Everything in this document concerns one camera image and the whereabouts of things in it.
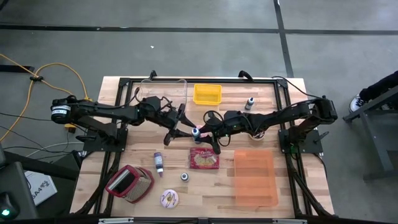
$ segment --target purple bottle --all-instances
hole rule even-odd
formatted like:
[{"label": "purple bottle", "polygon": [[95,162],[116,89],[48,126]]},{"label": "purple bottle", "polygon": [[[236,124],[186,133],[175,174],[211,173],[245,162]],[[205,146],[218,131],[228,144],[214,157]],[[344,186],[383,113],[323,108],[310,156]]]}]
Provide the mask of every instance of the purple bottle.
[{"label": "purple bottle", "polygon": [[154,154],[155,157],[155,166],[156,166],[156,171],[160,175],[160,177],[163,177],[163,159],[162,159],[162,153],[160,152],[155,152]]}]

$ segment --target gray floor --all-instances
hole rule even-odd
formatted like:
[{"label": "gray floor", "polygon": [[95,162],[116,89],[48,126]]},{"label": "gray floor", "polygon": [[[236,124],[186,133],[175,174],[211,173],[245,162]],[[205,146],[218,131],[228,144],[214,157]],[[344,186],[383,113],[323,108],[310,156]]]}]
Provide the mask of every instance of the gray floor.
[{"label": "gray floor", "polygon": [[[397,30],[395,0],[280,0],[287,29]],[[120,27],[277,28],[272,0],[13,0],[0,12],[8,24],[53,24]],[[39,67],[63,62],[77,70],[92,98],[106,75],[194,75],[235,77],[246,70],[254,77],[286,76],[278,34],[206,34],[156,32],[55,32],[0,30],[0,53],[24,65]],[[397,70],[398,36],[287,35],[295,77],[304,78],[308,92],[335,102],[340,118],[362,88]],[[42,75],[50,83],[83,92],[78,79],[65,68]],[[19,114],[29,79],[2,73],[1,112]],[[26,116],[49,118],[50,104],[63,93],[36,84]],[[9,127],[14,118],[1,116]],[[345,218],[385,222],[398,220],[398,180],[365,184],[363,174],[378,168],[362,126],[339,119],[321,131],[324,160],[335,212]],[[67,141],[61,125],[23,119],[14,131],[43,146]],[[69,140],[76,142],[72,135]],[[34,143],[10,134],[3,147]],[[64,146],[52,148],[63,150]],[[71,145],[69,150],[81,149]],[[30,149],[12,150],[22,155]],[[38,152],[31,157],[51,156]]]}]

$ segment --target red snack package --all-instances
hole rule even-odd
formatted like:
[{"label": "red snack package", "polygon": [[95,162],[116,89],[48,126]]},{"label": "red snack package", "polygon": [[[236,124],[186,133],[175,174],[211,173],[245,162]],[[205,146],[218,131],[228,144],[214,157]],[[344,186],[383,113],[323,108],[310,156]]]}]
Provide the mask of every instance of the red snack package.
[{"label": "red snack package", "polygon": [[194,147],[190,149],[189,161],[191,169],[219,169],[220,158],[211,148]]}]

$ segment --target yellow cable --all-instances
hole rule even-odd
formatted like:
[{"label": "yellow cable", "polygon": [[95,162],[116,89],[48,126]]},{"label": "yellow cable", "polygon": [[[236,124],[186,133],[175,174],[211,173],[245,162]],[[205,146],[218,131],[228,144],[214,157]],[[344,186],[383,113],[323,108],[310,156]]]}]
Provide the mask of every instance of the yellow cable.
[{"label": "yellow cable", "polygon": [[20,120],[21,116],[24,115],[25,110],[27,108],[27,105],[29,105],[29,100],[30,100],[30,93],[32,92],[32,87],[33,87],[33,81],[30,81],[30,85],[29,85],[29,90],[27,92],[27,99],[26,99],[26,104],[24,109],[22,110],[20,117],[17,118],[14,122],[14,124],[11,125],[11,127],[7,130],[7,132],[1,137],[0,142],[8,135],[8,133],[10,133],[10,130],[18,123],[18,121]]},{"label": "yellow cable", "polygon": [[[61,66],[67,67],[67,68],[69,68],[74,74],[77,75],[77,77],[79,78],[79,80],[80,80],[80,82],[81,82],[81,85],[83,86],[83,91],[84,91],[84,93],[85,93],[85,99],[89,100],[88,95],[87,95],[86,85],[85,85],[84,81],[81,79],[81,76],[80,76],[73,68],[71,68],[71,67],[68,66],[68,65],[65,65],[64,63],[50,63],[50,64],[47,64],[47,65],[43,65],[43,66],[41,66],[35,73],[33,73],[33,72],[29,71],[28,69],[26,69],[25,67],[23,67],[22,65],[18,64],[17,62],[11,60],[11,59],[8,58],[7,56],[5,56],[5,55],[3,55],[3,54],[0,54],[0,56],[4,57],[4,58],[7,59],[8,61],[14,63],[14,64],[17,65],[18,67],[21,67],[22,69],[24,69],[25,71],[27,71],[27,72],[29,72],[31,75],[33,75],[34,77],[38,77],[38,76],[39,76],[39,72],[40,72],[41,70],[43,70],[43,68],[46,68],[46,67],[49,67],[49,66],[52,66],[52,65],[61,65]],[[63,88],[59,88],[59,87],[53,86],[53,85],[49,84],[48,82],[46,82],[46,81],[44,81],[44,80],[42,80],[42,83],[46,84],[46,85],[49,86],[50,88],[53,88],[53,89],[56,89],[56,90],[60,90],[60,91],[64,91],[65,93],[68,93],[69,95],[72,95],[72,92],[70,92],[70,91],[68,91],[68,90],[65,90],[65,89],[63,89]],[[9,128],[9,130],[2,136],[2,138],[0,139],[0,142],[10,133],[10,130],[18,123],[18,121],[20,120],[21,116],[24,115],[25,110],[26,110],[27,106],[29,105],[30,94],[31,94],[31,92],[32,92],[33,84],[34,84],[34,81],[30,81],[29,91],[28,91],[28,94],[27,94],[26,104],[25,104],[24,109],[22,110],[22,112],[21,112],[20,115],[19,115],[20,117],[17,118],[17,119],[15,120],[14,124],[12,124],[12,126]]]}]

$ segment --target butcher block tabletop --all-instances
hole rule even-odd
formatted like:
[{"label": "butcher block tabletop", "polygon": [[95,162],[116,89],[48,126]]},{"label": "butcher block tabletop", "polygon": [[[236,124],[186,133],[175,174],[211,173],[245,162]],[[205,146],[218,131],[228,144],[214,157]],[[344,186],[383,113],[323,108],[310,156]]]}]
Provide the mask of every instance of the butcher block tabletop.
[{"label": "butcher block tabletop", "polygon": [[[114,105],[120,77],[104,77],[98,102]],[[302,78],[290,78],[293,84],[305,91]],[[153,89],[155,94],[172,96],[173,91],[180,91],[175,84],[161,84]],[[267,114],[277,110],[274,87],[270,84],[220,83],[222,86],[222,102],[218,106],[196,105],[193,102],[194,83],[187,83],[186,116],[196,125],[204,125],[203,115],[208,110],[224,114],[228,110],[244,110],[248,98],[254,97],[255,103],[250,113]],[[292,103],[307,100],[307,96],[289,85]],[[185,101],[183,96],[176,101]],[[98,118],[102,122],[108,119]],[[221,146],[220,168],[217,170],[189,169],[188,153],[192,147],[211,147],[209,144],[195,144],[192,138],[177,138],[169,146],[163,144],[167,133],[165,128],[146,121],[140,126],[128,126],[127,146],[121,154],[120,166],[130,165],[143,167],[152,172],[155,183],[153,189],[138,203],[131,204],[122,198],[114,198],[112,217],[210,217],[210,218],[293,218],[294,211],[287,176],[285,156],[280,152],[277,132],[279,125],[270,127],[262,141],[252,140],[248,134],[241,133],[231,137],[228,147]],[[178,128],[190,132],[191,128],[182,124]],[[239,206],[234,196],[234,152],[239,149],[272,151],[278,204],[274,207]],[[164,174],[160,177],[154,165],[154,153],[161,152],[164,162]],[[98,186],[103,152],[94,152],[81,165],[80,175],[75,189],[71,212],[77,211],[89,199]],[[317,200],[330,213],[333,213],[328,182],[325,170],[319,158],[312,154],[302,154],[308,188]],[[180,179],[182,173],[189,174],[189,181]],[[167,189],[178,193],[179,203],[175,208],[164,208],[160,204],[160,196]],[[297,185],[300,208],[304,211],[303,197]],[[104,209],[107,191],[103,193]]]}]

